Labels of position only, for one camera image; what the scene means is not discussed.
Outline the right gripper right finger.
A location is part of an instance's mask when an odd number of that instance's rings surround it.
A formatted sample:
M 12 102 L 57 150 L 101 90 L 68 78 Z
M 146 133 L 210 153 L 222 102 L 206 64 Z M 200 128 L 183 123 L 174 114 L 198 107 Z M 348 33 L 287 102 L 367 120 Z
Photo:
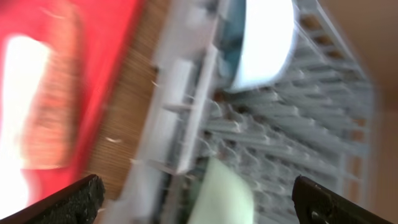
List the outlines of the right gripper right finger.
M 302 175 L 292 200 L 300 224 L 392 224 Z

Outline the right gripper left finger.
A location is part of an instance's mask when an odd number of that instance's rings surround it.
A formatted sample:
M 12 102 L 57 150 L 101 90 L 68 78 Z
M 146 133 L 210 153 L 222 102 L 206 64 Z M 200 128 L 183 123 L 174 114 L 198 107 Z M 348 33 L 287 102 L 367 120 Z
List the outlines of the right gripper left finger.
M 92 224 L 104 202 L 101 177 L 88 175 L 74 184 L 1 220 L 1 224 Z

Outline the orange carrot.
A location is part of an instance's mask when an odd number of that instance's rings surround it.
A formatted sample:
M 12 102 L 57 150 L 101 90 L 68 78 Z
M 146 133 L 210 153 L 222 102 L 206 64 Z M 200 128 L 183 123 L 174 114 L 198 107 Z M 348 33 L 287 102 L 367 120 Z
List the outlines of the orange carrot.
M 49 60 L 29 109 L 22 135 L 25 169 L 65 167 L 78 135 L 82 25 L 76 6 L 56 1 L 49 22 Z

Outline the mint green bowl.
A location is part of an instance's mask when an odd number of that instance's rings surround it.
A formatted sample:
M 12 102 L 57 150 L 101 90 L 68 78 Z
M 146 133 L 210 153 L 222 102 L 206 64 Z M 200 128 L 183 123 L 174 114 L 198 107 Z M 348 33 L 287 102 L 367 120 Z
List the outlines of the mint green bowl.
M 211 157 L 188 224 L 253 224 L 254 194 L 248 183 Z

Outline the white plastic spoon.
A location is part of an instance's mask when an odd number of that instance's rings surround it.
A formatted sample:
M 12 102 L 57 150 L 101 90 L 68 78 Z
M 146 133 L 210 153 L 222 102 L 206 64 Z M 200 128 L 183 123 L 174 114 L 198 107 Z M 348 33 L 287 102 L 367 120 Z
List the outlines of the white plastic spoon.
M 22 174 L 22 137 L 50 48 L 26 35 L 8 38 L 1 88 L 1 218 L 25 208 L 29 186 Z

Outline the light blue bowl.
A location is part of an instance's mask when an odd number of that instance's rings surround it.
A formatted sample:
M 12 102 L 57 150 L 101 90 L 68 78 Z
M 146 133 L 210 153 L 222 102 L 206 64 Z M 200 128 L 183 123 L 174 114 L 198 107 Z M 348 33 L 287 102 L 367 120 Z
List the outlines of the light blue bowl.
M 270 86 L 292 61 L 299 9 L 293 0 L 232 0 L 220 28 L 220 88 L 229 93 Z

